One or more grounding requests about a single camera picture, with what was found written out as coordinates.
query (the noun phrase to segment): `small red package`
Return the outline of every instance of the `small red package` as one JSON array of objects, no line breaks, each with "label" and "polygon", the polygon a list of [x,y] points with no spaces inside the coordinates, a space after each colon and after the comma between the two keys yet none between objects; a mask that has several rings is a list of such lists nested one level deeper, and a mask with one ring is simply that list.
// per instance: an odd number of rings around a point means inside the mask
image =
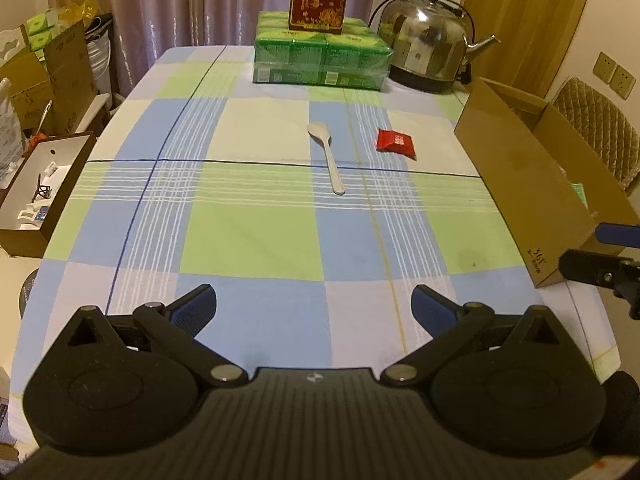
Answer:
[{"label": "small red package", "polygon": [[378,129],[377,150],[401,153],[415,160],[414,142],[407,134],[401,134],[393,130]]}]

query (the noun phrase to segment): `wooden panel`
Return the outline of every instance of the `wooden panel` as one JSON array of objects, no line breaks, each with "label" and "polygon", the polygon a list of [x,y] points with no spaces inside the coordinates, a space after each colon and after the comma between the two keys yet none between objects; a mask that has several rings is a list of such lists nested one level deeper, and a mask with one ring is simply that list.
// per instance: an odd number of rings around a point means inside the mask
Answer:
[{"label": "wooden panel", "polygon": [[574,37],[586,0],[465,0],[476,39],[501,44],[473,63],[474,76],[544,97]]}]

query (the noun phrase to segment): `kettle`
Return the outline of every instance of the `kettle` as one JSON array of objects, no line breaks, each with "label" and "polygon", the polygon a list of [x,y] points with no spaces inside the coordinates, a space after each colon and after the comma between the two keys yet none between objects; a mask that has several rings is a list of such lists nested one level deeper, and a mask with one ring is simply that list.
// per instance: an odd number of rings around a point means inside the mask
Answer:
[{"label": "kettle", "polygon": [[394,51],[389,77],[411,88],[444,92],[457,79],[470,83],[471,60],[499,43],[494,35],[476,42],[471,15],[453,0],[385,0],[369,25],[384,4],[378,34]]}]

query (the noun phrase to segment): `electrical outlet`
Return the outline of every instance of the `electrical outlet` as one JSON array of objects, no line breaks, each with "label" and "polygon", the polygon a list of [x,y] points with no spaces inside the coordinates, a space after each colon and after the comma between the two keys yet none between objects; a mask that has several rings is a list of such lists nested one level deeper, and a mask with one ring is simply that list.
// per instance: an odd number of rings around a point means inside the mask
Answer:
[{"label": "electrical outlet", "polygon": [[609,84],[617,66],[618,64],[615,61],[604,52],[601,52],[596,64],[593,66],[593,73],[606,84]]},{"label": "electrical outlet", "polygon": [[633,77],[626,69],[618,65],[613,73],[609,86],[613,88],[613,91],[616,94],[626,101],[626,98],[631,94],[635,84],[636,78]]}]

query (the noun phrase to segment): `white plastic bag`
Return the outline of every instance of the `white plastic bag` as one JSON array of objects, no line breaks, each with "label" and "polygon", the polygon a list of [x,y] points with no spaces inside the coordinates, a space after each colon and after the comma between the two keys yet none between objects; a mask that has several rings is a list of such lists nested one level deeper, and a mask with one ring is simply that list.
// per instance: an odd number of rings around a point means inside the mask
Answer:
[{"label": "white plastic bag", "polygon": [[0,187],[7,186],[7,180],[20,165],[26,142],[20,120],[9,99],[10,88],[8,79],[0,81]]}]

